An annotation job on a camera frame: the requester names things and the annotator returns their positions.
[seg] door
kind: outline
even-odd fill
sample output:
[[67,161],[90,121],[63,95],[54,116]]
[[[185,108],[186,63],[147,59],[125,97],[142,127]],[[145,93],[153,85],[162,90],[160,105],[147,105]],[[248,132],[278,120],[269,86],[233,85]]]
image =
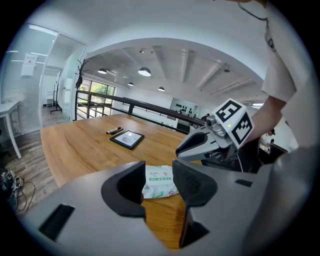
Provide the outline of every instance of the door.
[[62,108],[63,117],[70,121],[70,104],[71,104],[71,92],[73,91],[73,87],[76,85],[76,75],[75,73],[79,73],[78,66],[80,67],[79,59],[81,58],[81,54],[83,52],[83,47],[81,49],[76,50],[73,54],[69,56],[66,60],[64,66],[64,72],[66,74],[65,79],[63,80],[62,88],[62,103],[60,107]]

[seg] white desk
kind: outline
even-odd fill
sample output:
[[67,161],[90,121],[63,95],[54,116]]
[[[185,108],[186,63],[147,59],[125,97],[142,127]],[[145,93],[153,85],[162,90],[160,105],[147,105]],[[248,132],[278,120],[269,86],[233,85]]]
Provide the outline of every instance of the white desk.
[[16,106],[18,107],[18,119],[19,119],[21,134],[24,135],[24,132],[23,132],[22,126],[21,126],[20,114],[19,114],[19,101],[10,101],[7,103],[1,103],[0,104],[0,118],[5,118],[12,145],[14,147],[16,155],[18,156],[19,159],[21,159],[21,154],[20,154],[19,148],[17,146],[16,140],[14,137],[14,133],[12,131],[11,120],[10,120],[10,113],[14,110],[14,108]]

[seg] glass door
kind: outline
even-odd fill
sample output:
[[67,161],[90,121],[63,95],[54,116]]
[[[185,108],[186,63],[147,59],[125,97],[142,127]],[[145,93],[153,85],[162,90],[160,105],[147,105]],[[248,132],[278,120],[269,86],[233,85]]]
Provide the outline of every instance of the glass door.
[[80,60],[81,58],[83,49],[84,49],[84,46],[76,50],[74,53],[72,53],[71,56],[67,59],[66,64],[64,66],[66,77],[62,84],[63,95],[62,95],[62,102],[60,104],[60,107],[62,108],[63,117],[68,118],[69,121],[70,121],[70,104],[72,100],[71,95],[72,95],[72,92],[74,91],[73,87],[76,86],[76,82],[77,82],[75,79],[76,78],[75,73],[79,73],[78,66],[80,67],[81,65],[78,60]]
[[19,114],[11,113],[14,134],[38,130],[39,93],[42,73],[58,33],[25,23],[15,35],[2,61],[1,103],[20,101]]

